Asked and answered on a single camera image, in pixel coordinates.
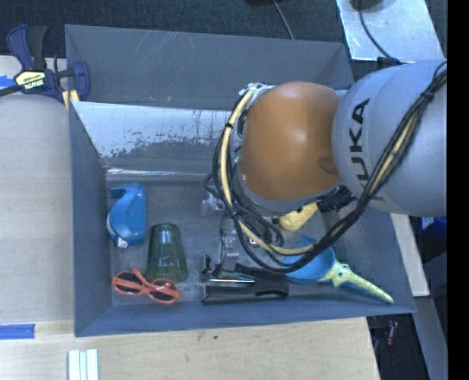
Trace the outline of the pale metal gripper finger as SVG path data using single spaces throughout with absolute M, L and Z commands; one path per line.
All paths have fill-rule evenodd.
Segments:
M 236 229 L 221 230 L 220 266 L 223 270 L 235 270 L 240 257 Z
M 201 215 L 203 217 L 212 216 L 225 210 L 224 202 L 210 192 L 202 199 Z

